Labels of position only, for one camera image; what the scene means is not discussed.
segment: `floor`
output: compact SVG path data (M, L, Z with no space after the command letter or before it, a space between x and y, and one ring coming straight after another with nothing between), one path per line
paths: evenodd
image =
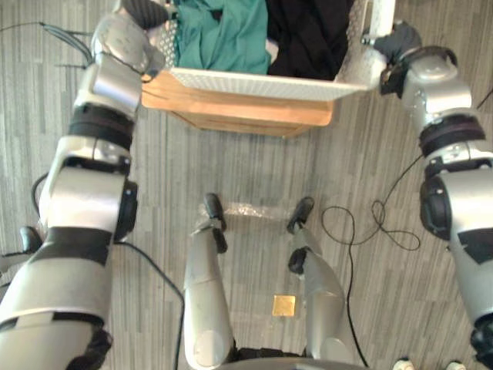
M91 31L109 9L109 0L2 0L0 27L43 20ZM475 103L491 88L491 0L399 0L396 16L417 26L425 44L457 53ZM56 142L67 132L81 72L55 66L78 63L80 57L37 26L3 32L0 43L0 251L5 253L20 248L18 228L36 221L29 188L49 168ZM493 99L481 108L481 119L491 139ZM238 344L301 352L302 304L294 318L271 316L274 294L302 297L300 282L286 268L289 213L301 197L314 197L308 227L346 288L347 248L324 235L320 212L333 204L349 207L357 220L356 238L364 238L374 226L372 201L419 155L416 138L398 99L377 92L342 99L328 127L291 140L199 131L143 109L132 148L132 178L140 185L132 241L181 285L189 233L203 217L202 196L219 193L230 213L230 249L220 265ZM389 229L415 232L421 249L403 251L384 234L354 248L351 307L361 347L375 369L390 369L402 355L425 370L443 368L454 358L481 368L472 359L471 326L446 244L419 221L422 178L420 165L404 178L389 200L386 221ZM263 214L245 215L248 210ZM343 214L327 214L325 222L336 235L349 236ZM169 368L177 300L131 251L115 249L112 258L109 330L115 343L104 369ZM186 367L182 352L180 368Z

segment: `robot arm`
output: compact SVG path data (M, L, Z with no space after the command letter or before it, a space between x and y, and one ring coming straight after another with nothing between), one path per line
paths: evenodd
M398 25L374 47L390 66L381 93L397 93L419 133L425 158L421 220L450 243L459 290L475 330L477 359L493 368L493 146L471 107L452 51L421 48L416 31Z
M0 305L4 370L97 369L111 347L103 330L111 296L109 254L136 219L137 185L128 175L141 78L164 66L142 27L167 17L150 0L124 0L97 26L94 63L40 198L44 241Z

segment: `green clothing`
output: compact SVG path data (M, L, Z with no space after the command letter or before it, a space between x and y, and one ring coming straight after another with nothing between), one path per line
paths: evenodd
M179 67L267 74L265 0L182 0L178 9Z

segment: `white sneaker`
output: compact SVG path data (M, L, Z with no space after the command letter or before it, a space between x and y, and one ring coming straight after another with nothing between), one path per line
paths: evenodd
M463 363L459 361L452 361L450 364L447 365L447 368L445 370L466 370L466 368Z
M394 364L392 370L414 370L414 365L411 361L409 361L409 358L401 358Z

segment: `gold sticker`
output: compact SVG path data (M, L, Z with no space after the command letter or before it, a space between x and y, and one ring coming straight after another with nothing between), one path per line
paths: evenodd
M294 316L296 297L294 295L274 295L273 316Z

